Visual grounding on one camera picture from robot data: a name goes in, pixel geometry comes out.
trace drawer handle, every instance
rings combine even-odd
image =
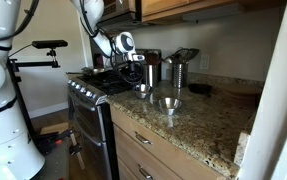
[[[144,138],[143,136],[141,136],[138,132],[135,131],[135,137],[136,139],[138,139],[139,141],[141,141],[143,144],[153,144],[151,141],[147,140],[146,138]]]
[[[148,172],[146,172],[145,169],[143,169],[143,167],[140,164],[138,165],[139,165],[139,171],[145,177],[145,179],[153,179],[153,177]]]

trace floor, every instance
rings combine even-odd
[[[31,119],[32,125],[35,130],[39,131],[42,127],[59,124],[62,122],[69,122],[70,128],[74,129],[77,142],[82,146],[80,134],[77,127],[74,126],[73,121],[68,120],[68,110],[62,110],[48,115],[40,116]],[[80,168],[79,161],[76,155],[69,157],[69,180],[100,180],[95,170],[95,165],[91,163],[88,154],[81,151],[82,159],[85,164],[85,169]]]

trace stainless steel bowl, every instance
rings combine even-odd
[[[136,93],[136,97],[144,99],[152,94],[153,87],[147,84],[138,84],[135,86],[134,91]]]
[[[172,116],[182,106],[182,101],[175,98],[163,98],[159,100],[159,107],[162,113]]]

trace oven handle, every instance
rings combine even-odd
[[[73,101],[75,101],[76,103],[80,104],[81,106],[91,110],[91,111],[95,111],[95,105],[91,102],[89,102],[89,104],[93,104],[93,106],[88,105],[88,103],[84,103],[82,101],[79,100],[79,98],[77,98],[74,94],[72,94],[71,92],[68,92],[68,95],[72,98]]]
[[[92,143],[94,143],[96,146],[100,147],[102,146],[102,143],[100,143],[98,140],[96,140],[95,137],[90,136],[87,132],[84,131],[84,129],[82,129],[82,127],[80,126],[80,124],[77,122],[77,119],[79,118],[79,116],[74,114],[74,119],[75,119],[75,123],[77,124],[77,126],[80,128],[80,131],[82,134],[84,134],[86,136],[87,139],[89,139]]]

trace upper cabinet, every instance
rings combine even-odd
[[[142,21],[154,24],[182,22],[182,16],[225,5],[240,4],[244,11],[280,7],[286,0],[142,0]]]

